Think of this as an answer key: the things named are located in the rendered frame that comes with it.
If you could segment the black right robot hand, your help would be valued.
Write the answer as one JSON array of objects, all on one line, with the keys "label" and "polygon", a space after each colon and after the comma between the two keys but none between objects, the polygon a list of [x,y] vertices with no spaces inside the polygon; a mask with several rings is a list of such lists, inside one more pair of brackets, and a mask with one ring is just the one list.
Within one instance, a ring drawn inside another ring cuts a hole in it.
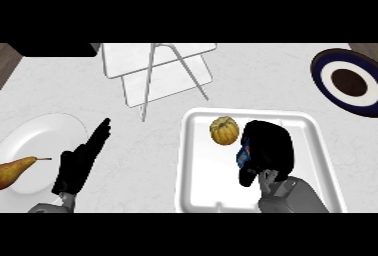
[{"label": "black right robot hand", "polygon": [[240,168],[240,184],[250,187],[265,170],[275,170],[278,172],[275,181],[284,181],[296,163],[290,132],[271,122],[253,120],[244,128],[241,147],[246,140],[250,140],[252,160]]}]

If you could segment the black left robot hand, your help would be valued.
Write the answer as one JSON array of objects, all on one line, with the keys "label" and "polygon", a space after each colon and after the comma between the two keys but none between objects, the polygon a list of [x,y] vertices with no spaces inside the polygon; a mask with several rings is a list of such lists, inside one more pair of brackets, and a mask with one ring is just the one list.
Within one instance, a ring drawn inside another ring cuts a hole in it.
[{"label": "black left robot hand", "polygon": [[60,174],[52,188],[52,193],[76,195],[85,186],[92,167],[111,135],[111,119],[99,124],[88,142],[74,151],[61,154]]}]

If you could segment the blue can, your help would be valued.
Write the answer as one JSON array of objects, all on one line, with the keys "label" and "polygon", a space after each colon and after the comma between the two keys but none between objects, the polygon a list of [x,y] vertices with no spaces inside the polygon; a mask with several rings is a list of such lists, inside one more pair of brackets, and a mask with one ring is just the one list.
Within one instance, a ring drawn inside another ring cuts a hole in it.
[{"label": "blue can", "polygon": [[244,141],[241,150],[237,154],[237,164],[238,167],[243,168],[246,163],[252,160],[252,156],[250,156],[250,140]]}]

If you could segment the white tray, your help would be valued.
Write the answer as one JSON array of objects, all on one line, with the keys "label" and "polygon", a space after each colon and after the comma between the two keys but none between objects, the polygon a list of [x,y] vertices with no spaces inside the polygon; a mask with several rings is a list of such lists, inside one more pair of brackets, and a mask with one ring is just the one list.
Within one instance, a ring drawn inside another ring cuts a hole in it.
[{"label": "white tray", "polygon": [[288,130],[296,156],[293,175],[311,184],[330,212],[345,213],[348,207],[314,117],[302,112],[225,108],[195,108],[182,119],[176,210],[182,213],[260,211],[260,187],[246,188],[238,180],[241,143],[223,146],[210,135],[210,125],[223,116],[232,117],[240,126],[263,120]]}]

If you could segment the white tiered shelf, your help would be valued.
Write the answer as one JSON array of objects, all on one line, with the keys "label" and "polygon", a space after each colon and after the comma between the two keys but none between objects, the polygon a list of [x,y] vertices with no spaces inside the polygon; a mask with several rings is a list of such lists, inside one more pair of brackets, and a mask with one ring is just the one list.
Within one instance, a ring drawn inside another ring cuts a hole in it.
[{"label": "white tiered shelf", "polygon": [[144,108],[156,101],[213,82],[204,54],[216,43],[173,43],[153,49],[151,43],[104,43],[104,69],[123,81],[126,105]]}]

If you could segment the yellow squash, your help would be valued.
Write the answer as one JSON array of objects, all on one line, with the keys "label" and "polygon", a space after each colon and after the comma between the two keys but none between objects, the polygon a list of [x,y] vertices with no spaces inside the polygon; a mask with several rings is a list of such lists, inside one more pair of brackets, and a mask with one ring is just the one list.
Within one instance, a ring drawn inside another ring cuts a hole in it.
[{"label": "yellow squash", "polygon": [[240,126],[229,116],[219,117],[210,125],[210,135],[221,145],[231,145],[240,136]]}]

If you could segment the yellow-brown pear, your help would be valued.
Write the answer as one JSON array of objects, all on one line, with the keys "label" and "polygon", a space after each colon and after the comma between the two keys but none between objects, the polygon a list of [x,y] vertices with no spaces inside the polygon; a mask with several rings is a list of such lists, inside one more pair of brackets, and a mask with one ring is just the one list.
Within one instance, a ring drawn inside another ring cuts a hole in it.
[{"label": "yellow-brown pear", "polygon": [[30,156],[0,164],[0,190],[6,189],[17,182],[21,174],[37,161],[43,161],[43,158]]}]

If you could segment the navy and white plate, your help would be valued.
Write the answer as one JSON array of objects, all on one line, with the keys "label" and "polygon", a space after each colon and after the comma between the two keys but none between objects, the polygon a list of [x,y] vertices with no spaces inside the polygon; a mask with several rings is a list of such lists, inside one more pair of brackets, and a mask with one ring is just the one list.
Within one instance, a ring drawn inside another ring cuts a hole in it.
[{"label": "navy and white plate", "polygon": [[353,50],[319,52],[311,73],[330,101],[350,113],[378,118],[378,62]]}]

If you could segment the black appliance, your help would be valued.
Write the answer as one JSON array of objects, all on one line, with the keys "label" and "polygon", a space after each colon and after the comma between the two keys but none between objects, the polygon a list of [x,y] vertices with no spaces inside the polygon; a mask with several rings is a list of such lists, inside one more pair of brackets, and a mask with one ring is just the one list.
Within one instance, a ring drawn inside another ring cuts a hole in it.
[{"label": "black appliance", "polygon": [[95,57],[99,43],[11,43],[26,57]]}]

